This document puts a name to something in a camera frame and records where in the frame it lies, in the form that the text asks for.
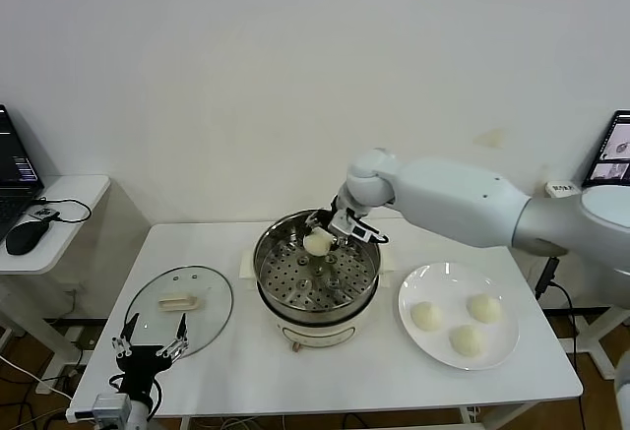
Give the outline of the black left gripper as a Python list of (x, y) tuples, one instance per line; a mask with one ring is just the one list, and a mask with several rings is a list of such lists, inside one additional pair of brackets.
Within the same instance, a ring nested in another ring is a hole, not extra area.
[(132, 345), (139, 314), (127, 320), (118, 337), (112, 339), (116, 364), (123, 373), (119, 391), (130, 400), (152, 403), (151, 390), (158, 373), (171, 366), (171, 357), (181, 357), (189, 346), (187, 314), (181, 316), (175, 339), (168, 345)]

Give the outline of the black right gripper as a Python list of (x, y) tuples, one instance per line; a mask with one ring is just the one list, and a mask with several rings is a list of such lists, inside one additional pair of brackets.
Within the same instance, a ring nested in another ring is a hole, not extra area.
[[(305, 225), (308, 228), (321, 227), (345, 227), (347, 225), (347, 199), (336, 196), (327, 209), (320, 209), (310, 214)], [(343, 234), (333, 236), (332, 249), (345, 248), (348, 245), (348, 237)]]

